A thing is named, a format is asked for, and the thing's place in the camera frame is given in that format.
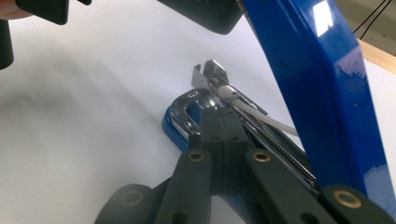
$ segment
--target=black object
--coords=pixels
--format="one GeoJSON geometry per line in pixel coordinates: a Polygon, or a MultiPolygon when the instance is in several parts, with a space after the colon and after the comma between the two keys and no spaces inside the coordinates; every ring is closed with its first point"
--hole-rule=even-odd
{"type": "Polygon", "coordinates": [[[242,16],[235,0],[158,0],[218,34],[227,35],[242,16]]]}
{"type": "Polygon", "coordinates": [[[14,62],[14,54],[12,53],[8,21],[0,20],[0,69],[9,67],[12,62],[14,62]]]}
{"type": "Polygon", "coordinates": [[[238,196],[249,224],[395,223],[355,189],[336,185],[312,193],[276,154],[250,143],[231,109],[204,109],[201,135],[191,136],[171,179],[153,190],[134,187],[129,207],[120,197],[128,186],[122,188],[95,224],[205,224],[210,196],[217,194],[238,196]]]}
{"type": "Polygon", "coordinates": [[[44,20],[59,25],[67,23],[69,0],[17,0],[17,6],[44,20]]]}
{"type": "MultiPolygon", "coordinates": [[[[92,0],[78,0],[89,5],[92,0]]],[[[63,25],[67,23],[69,0],[16,0],[17,6],[44,20],[63,25]]],[[[0,20],[0,70],[5,69],[14,61],[8,21],[0,20]]]]}

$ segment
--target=robotic arm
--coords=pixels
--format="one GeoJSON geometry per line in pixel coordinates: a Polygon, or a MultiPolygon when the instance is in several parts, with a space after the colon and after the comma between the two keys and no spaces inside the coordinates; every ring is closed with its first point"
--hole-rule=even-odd
{"type": "MultiPolygon", "coordinates": [[[[318,184],[358,189],[396,217],[361,50],[333,1],[160,2],[219,34],[229,33],[245,14],[271,64],[318,184]]],[[[46,20],[67,22],[68,0],[17,3],[46,20]]],[[[3,69],[13,61],[7,21],[0,21],[0,43],[3,69]]]]}

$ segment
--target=black joint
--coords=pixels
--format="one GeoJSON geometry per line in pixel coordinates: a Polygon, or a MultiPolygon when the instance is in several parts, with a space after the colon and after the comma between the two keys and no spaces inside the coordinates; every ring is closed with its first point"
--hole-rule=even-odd
{"type": "Polygon", "coordinates": [[[14,54],[8,21],[0,20],[0,70],[9,67],[12,62],[14,62],[14,54]]]}

